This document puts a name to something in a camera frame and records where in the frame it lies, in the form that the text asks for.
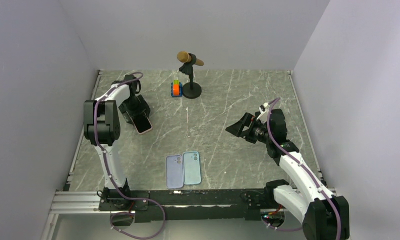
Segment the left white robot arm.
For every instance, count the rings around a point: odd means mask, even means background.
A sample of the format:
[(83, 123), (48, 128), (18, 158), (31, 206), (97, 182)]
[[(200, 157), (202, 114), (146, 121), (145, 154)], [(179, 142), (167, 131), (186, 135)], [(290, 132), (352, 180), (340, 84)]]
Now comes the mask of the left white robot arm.
[(140, 94), (142, 77), (141, 72), (127, 74), (112, 82), (100, 97), (84, 102), (84, 137), (94, 146), (105, 179), (105, 186), (97, 192), (102, 211), (129, 211), (136, 201), (121, 167), (117, 141), (121, 134), (120, 115), (140, 135), (153, 128), (151, 109)]

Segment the light blue phone case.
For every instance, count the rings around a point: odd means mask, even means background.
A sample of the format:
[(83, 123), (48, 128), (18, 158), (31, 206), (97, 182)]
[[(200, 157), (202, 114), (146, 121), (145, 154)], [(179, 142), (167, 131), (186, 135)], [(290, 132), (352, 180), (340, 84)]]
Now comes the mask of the light blue phone case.
[(182, 154), (183, 178), (185, 185), (201, 183), (201, 160), (197, 151), (186, 151)]

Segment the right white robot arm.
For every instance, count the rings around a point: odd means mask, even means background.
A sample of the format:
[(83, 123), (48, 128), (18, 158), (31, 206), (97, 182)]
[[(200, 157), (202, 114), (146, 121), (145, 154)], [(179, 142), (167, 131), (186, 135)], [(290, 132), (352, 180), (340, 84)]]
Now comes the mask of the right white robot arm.
[(349, 239), (348, 201), (326, 187), (306, 164), (298, 147), (287, 138), (281, 109), (246, 112), (225, 130), (249, 143), (264, 143), (268, 155), (297, 187), (293, 189), (283, 179), (267, 182), (263, 199), (268, 207), (285, 207), (301, 223), (300, 229), (308, 240)]

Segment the lilac phone case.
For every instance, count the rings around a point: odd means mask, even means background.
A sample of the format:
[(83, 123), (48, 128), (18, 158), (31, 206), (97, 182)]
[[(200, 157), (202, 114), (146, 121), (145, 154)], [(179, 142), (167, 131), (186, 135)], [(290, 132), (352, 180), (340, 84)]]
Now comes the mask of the lilac phone case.
[(183, 163), (180, 154), (166, 156), (166, 188), (179, 189), (184, 186)]

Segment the phone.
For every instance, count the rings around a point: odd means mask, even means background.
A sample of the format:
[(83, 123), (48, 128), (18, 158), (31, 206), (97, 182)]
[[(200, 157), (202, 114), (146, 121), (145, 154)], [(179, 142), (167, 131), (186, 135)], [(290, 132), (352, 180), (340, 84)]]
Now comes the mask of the phone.
[(132, 123), (138, 134), (142, 135), (152, 130), (152, 124), (148, 116), (143, 114), (138, 114), (132, 118)]

